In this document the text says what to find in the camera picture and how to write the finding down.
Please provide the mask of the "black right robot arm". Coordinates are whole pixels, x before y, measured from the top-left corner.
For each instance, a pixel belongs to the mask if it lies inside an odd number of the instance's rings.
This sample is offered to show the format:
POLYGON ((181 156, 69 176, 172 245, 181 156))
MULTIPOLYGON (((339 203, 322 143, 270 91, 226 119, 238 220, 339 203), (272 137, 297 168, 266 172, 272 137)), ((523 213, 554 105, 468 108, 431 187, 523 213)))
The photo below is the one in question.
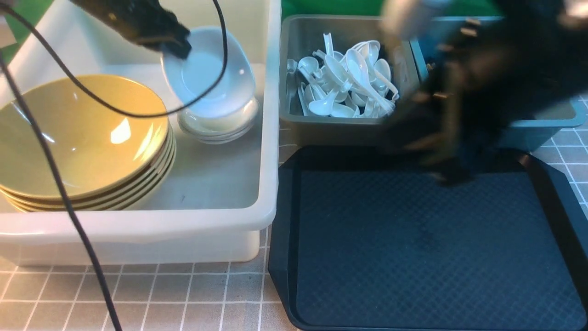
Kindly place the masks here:
POLYGON ((587 90, 587 3, 496 0, 503 17, 468 20, 437 44, 428 77, 380 126, 382 149, 443 186, 468 182, 513 122, 587 90))

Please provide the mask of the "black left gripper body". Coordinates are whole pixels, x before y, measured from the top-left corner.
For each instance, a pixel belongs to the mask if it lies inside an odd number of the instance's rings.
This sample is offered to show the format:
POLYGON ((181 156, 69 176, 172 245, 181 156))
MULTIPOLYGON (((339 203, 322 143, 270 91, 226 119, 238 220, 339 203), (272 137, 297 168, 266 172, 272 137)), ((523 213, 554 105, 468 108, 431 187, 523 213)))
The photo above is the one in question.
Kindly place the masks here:
POLYGON ((158 0, 73 0, 78 8, 101 21, 128 42, 187 59, 190 35, 177 16, 158 0))

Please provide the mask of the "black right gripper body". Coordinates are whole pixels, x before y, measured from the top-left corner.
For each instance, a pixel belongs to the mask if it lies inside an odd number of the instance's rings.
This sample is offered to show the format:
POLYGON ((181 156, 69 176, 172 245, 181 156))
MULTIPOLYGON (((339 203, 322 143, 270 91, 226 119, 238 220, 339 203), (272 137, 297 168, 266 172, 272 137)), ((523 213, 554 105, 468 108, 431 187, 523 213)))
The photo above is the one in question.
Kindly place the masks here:
POLYGON ((436 47, 428 78, 384 120, 384 150, 405 154, 441 186, 470 182, 520 119, 504 87, 516 48, 508 21, 466 20, 436 47))

